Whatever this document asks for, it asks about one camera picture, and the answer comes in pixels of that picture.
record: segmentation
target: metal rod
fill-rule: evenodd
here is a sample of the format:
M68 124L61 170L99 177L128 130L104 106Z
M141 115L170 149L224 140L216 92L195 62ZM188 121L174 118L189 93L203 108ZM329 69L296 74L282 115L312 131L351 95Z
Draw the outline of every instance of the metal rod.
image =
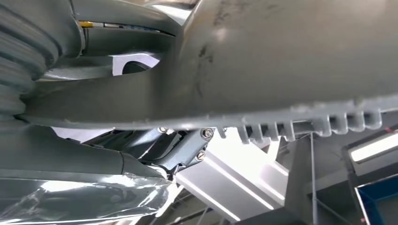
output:
M344 146L341 149L341 155L343 157L344 165L347 169L347 179L348 179L348 185L350 187L350 193L351 193L351 198L354 202L355 209L357 211L358 219L361 222L364 222L366 220L365 214L362 211L362 207L360 205L360 201L358 199L358 196L355 192L355 188L358 186L358 176L355 172L355 167L351 161L350 155L348 153L348 147Z
M352 225L348 220L346 220L344 217L342 217L340 214L338 214L336 211L334 211L332 208L327 206L325 203L321 202L319 199L317 199L318 203L327 211L331 212L333 215L335 215L337 218L341 219L343 222L345 222L348 225Z
M203 211L203 213L202 213L202 215L200 216L200 218L199 218L198 222L196 223L196 225L199 225L199 224L202 222L203 217L205 217L205 214L207 213L207 210L208 210L208 209L209 209L209 207L207 207L207 208Z
M318 202L316 199L315 185L315 156L314 156L314 134L311 133L311 175L312 175L312 223L318 225Z

